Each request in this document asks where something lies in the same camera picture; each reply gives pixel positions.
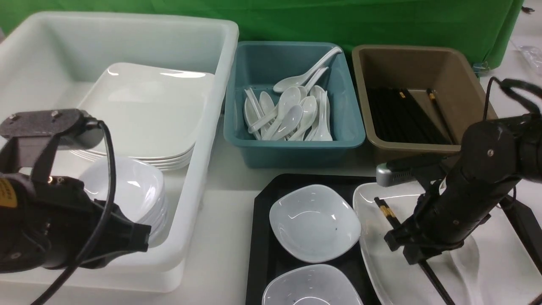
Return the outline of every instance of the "chopsticks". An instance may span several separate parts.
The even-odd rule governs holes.
[[[450,138],[451,143],[457,144],[457,142],[454,140],[454,136],[451,133],[450,126],[448,125],[448,123],[446,123],[446,119],[444,118],[444,114],[442,113],[442,110],[440,109],[440,106],[438,105],[437,98],[435,97],[433,90],[427,89],[426,92],[427,92],[427,95],[429,96],[429,99],[431,100],[433,109],[438,115],[438,119],[441,121],[442,125],[444,126],[444,129],[446,130],[446,133],[448,134],[448,137]]]
[[[407,89],[368,88],[367,98],[376,135],[387,142],[452,144],[454,139],[434,93],[428,95],[448,139]]]
[[[375,203],[380,208],[380,210],[382,211],[382,213],[384,214],[384,216],[386,217],[386,219],[388,220],[388,222],[394,229],[398,228],[401,225],[401,222],[399,222],[397,217],[395,217],[395,214],[390,209],[386,201],[376,197]],[[422,268],[423,273],[425,273],[425,275],[427,276],[431,284],[433,284],[433,287],[435,287],[435,289],[437,290],[438,294],[441,296],[443,301],[447,305],[455,305],[454,301],[451,299],[450,295],[448,294],[448,292],[446,291],[442,283],[438,280],[438,277],[433,272],[433,269],[431,269],[427,261],[424,260],[418,263],[418,265],[420,266],[420,268]]]
[[[539,296],[537,296],[531,303],[529,303],[528,305],[540,305],[542,304],[542,294],[540,294]]]

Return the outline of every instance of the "table surface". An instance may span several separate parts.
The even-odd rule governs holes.
[[[520,14],[512,41],[542,49],[542,1],[526,0],[536,10],[533,15]],[[489,76],[524,79],[542,85],[512,43],[509,43],[501,66],[481,79],[487,86]],[[499,117],[525,111],[506,98],[497,87],[491,102]],[[63,287],[48,304],[153,304],[153,305],[241,305],[247,284],[248,258],[254,197],[276,176],[283,173],[311,173],[374,176],[371,147],[368,143],[349,152],[341,167],[318,170],[249,169],[239,151],[224,140],[222,121],[216,133],[214,152],[209,166],[203,207],[198,214],[185,273],[180,286],[169,294],[137,291],[97,290]],[[531,206],[542,222],[542,205],[537,205],[534,184],[522,181],[518,199]],[[0,284],[0,303],[28,305],[44,291],[44,285]]]

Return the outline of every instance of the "ceramic spoon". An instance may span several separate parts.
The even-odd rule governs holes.
[[[277,104],[271,113],[267,114],[263,118],[257,120],[248,128],[248,132],[251,134],[255,133],[258,129],[262,128],[264,125],[267,125],[271,120],[275,119],[279,114],[279,105]]]
[[[277,104],[278,114],[276,116],[276,119],[269,128],[269,130],[267,130],[267,132],[262,135],[262,140],[271,139],[271,137],[275,134],[276,130],[279,128],[280,123],[282,123],[282,120],[284,119],[286,113],[290,110],[290,108],[292,108],[292,106],[299,106],[300,101],[301,92],[297,87],[291,87],[288,88],[288,90],[284,91],[284,93],[280,96],[279,103]]]
[[[480,251],[474,237],[465,239],[465,244],[459,249],[450,251],[455,266],[465,282],[471,304],[483,305],[482,293],[478,283],[478,271],[480,270]]]
[[[314,96],[316,98],[317,105],[320,105],[320,96],[322,93],[325,93],[325,90],[316,85],[314,86],[309,95]],[[312,123],[311,130],[309,131],[308,135],[305,137],[305,141],[310,141],[314,137],[314,134],[316,133],[316,130],[318,129],[318,119],[315,119]]]
[[[331,124],[330,124],[331,106],[330,106],[330,98],[327,96],[327,91],[325,92],[324,97],[326,98],[327,132],[331,134]]]
[[[310,92],[312,90],[312,87],[316,85],[318,80],[326,73],[326,71],[329,69],[329,67],[320,68],[316,71],[316,73],[309,79],[307,82],[307,85],[305,85],[305,90],[307,92]]]
[[[299,105],[294,105],[292,108],[290,108],[290,110],[288,110],[288,112],[284,116],[284,119],[280,123],[279,129],[271,137],[271,140],[278,140],[284,138],[299,125],[302,117],[303,108]]]
[[[302,103],[303,116],[301,117],[301,123],[299,124],[297,131],[290,137],[289,141],[302,141],[302,136],[305,134],[305,131],[312,126],[312,123],[316,119],[318,106],[315,97],[306,97]]]
[[[247,126],[251,126],[252,124],[254,124],[255,121],[258,120],[258,117],[256,116],[256,112],[254,111],[254,108],[252,108],[252,106],[249,104],[250,104],[250,101],[248,98],[246,98],[244,100],[243,112],[244,112],[244,122],[247,124]],[[255,132],[251,132],[251,134],[253,134],[256,140],[262,139],[260,132],[257,130]]]
[[[339,47],[332,48],[326,55],[324,55],[317,63],[312,66],[307,72],[302,75],[285,78],[275,84],[273,91],[276,93],[282,93],[286,89],[294,86],[302,86],[320,67],[322,67],[331,57],[335,54],[342,53],[343,50]]]
[[[273,103],[273,100],[271,96],[269,96],[269,93],[262,91],[260,93],[260,105],[262,106],[263,114],[264,115],[271,115],[273,118],[269,121],[271,124],[275,121],[277,111],[275,111],[275,104]],[[271,124],[267,123],[262,127],[262,133],[267,132],[269,127],[271,127]]]
[[[268,115],[273,112],[273,110],[275,109],[275,104],[273,103],[271,96],[269,96],[269,93],[265,91],[262,91],[260,93],[260,106],[262,107],[264,115]]]
[[[333,138],[327,129],[327,102],[324,94],[320,94],[319,106],[318,128],[311,141],[333,141]]]
[[[256,98],[256,95],[254,94],[254,91],[252,90],[252,88],[245,89],[244,91],[247,94],[247,98],[250,101],[250,104],[251,104],[251,106],[252,106],[252,108],[254,110],[254,113],[256,114],[256,119],[257,120],[252,121],[252,123],[255,124],[256,122],[259,122],[264,117],[263,109],[260,106],[260,103],[258,102],[258,99]],[[249,129],[248,129],[249,133],[254,134],[255,131],[257,131],[258,129],[262,129],[262,134],[263,134],[263,133],[267,132],[267,130],[270,127],[270,124],[267,124],[267,122],[266,122],[265,124],[261,124],[261,126],[259,126],[257,129],[251,129],[250,127],[251,127],[251,125],[249,125]]]
[[[309,91],[312,89],[312,87],[314,86],[314,84],[317,83],[317,81],[322,77],[322,75],[329,69],[329,67],[325,67],[325,68],[320,68],[316,71],[316,73],[311,77],[311,79],[309,79],[309,81],[307,82],[307,85],[305,86],[296,86],[297,88],[299,88],[299,91],[301,91],[301,100],[303,100],[304,98],[307,97],[307,94],[309,93]]]

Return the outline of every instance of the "green backdrop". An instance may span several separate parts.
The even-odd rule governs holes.
[[[42,10],[189,15],[235,21],[240,40],[455,48],[498,66],[522,0],[0,0],[9,33]]]

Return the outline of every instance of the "stack of plates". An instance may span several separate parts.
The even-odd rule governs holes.
[[[115,63],[79,105],[109,127],[115,155],[136,158],[160,170],[190,163],[214,75]],[[106,155],[72,151],[90,161]]]

